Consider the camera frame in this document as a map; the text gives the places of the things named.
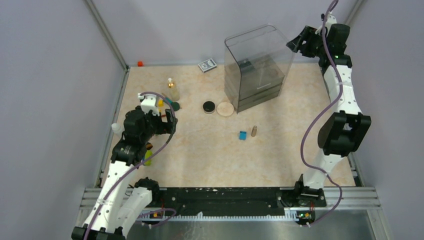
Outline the black round compact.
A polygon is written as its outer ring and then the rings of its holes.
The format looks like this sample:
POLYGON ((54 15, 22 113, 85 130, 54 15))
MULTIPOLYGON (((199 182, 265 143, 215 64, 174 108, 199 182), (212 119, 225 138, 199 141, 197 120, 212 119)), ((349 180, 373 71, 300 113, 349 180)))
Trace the black round compact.
POLYGON ((216 110, 216 104, 213 101, 205 101, 202 105, 202 109, 206 114, 212 114, 216 110))

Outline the clear acrylic makeup organizer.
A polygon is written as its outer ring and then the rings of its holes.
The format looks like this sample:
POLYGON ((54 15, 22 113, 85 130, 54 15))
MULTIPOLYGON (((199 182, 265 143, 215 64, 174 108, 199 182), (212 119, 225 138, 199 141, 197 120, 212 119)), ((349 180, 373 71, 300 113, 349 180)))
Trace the clear acrylic makeup organizer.
POLYGON ((224 92, 240 113, 280 95, 295 54, 267 24, 224 40, 224 92))

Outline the beige round wooden disc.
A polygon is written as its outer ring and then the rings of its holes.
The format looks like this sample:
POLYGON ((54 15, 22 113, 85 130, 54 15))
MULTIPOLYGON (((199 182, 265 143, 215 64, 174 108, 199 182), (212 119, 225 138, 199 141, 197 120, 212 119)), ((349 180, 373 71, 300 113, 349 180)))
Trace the beige round wooden disc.
POLYGON ((223 101, 216 107, 216 112, 219 116, 227 118, 234 113, 234 106, 230 102, 223 101))

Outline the blue toy brick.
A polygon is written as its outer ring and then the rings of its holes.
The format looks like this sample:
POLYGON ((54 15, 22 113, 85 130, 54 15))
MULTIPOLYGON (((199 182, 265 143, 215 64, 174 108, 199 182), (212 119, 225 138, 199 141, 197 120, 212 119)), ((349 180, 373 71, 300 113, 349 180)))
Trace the blue toy brick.
POLYGON ((246 131, 240 131, 238 135, 238 139, 245 141, 247 139, 247 132, 246 131))

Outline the gold lipstick tube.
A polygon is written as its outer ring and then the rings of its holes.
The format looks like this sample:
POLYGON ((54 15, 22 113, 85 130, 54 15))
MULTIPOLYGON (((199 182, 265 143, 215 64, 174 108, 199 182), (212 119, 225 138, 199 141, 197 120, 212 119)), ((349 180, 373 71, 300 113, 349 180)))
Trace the gold lipstick tube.
POLYGON ((254 125, 253 127, 252 127, 252 131, 251 131, 251 137, 255 137, 256 135, 257 135, 257 131, 258 131, 258 126, 257 125, 254 125))

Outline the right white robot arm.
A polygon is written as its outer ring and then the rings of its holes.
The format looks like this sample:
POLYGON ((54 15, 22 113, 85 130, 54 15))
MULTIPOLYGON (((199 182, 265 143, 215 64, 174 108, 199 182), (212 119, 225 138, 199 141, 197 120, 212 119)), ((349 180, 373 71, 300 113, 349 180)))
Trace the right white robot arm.
POLYGON ((319 151, 314 163, 308 165, 295 183, 293 200, 307 206, 313 199, 324 197, 325 180, 334 167, 350 153, 358 150, 372 120, 359 108, 352 84, 352 60, 345 54, 350 27, 333 23, 326 28, 325 36, 311 26, 286 45, 304 57, 318 57, 325 87, 330 99, 331 116, 320 128, 317 136, 319 151))

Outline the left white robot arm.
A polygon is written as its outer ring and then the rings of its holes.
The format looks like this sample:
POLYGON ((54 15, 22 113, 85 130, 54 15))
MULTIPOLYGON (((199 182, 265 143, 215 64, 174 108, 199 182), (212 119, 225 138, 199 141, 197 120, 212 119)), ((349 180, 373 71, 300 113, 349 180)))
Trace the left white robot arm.
POLYGON ((125 240, 139 214, 147 206, 160 202, 158 183, 142 179, 124 201, 135 171, 149 158, 147 146, 155 135, 173 137, 177 118, 173 108, 165 110, 166 121, 153 110, 144 112, 140 106, 126 113, 121 138, 112 150, 108 174, 100 194, 82 226, 72 230, 73 240, 125 240))

